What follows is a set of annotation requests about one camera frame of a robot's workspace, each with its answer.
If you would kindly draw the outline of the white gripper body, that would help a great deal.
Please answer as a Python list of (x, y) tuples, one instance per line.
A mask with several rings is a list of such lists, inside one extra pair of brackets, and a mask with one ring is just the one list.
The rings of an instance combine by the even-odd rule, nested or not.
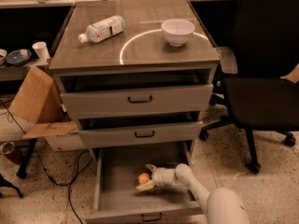
[(173, 186), (177, 182), (174, 169), (156, 168), (151, 175), (153, 183), (157, 187)]

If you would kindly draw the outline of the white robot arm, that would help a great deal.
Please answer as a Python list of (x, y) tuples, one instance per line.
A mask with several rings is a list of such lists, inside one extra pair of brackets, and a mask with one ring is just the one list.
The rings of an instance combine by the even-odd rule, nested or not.
[(245, 206), (239, 196), (227, 188), (209, 192), (195, 177), (191, 167), (185, 163), (174, 169), (146, 164), (150, 173), (138, 177), (139, 191), (155, 187), (184, 186), (192, 194), (206, 216), (207, 224), (250, 224)]

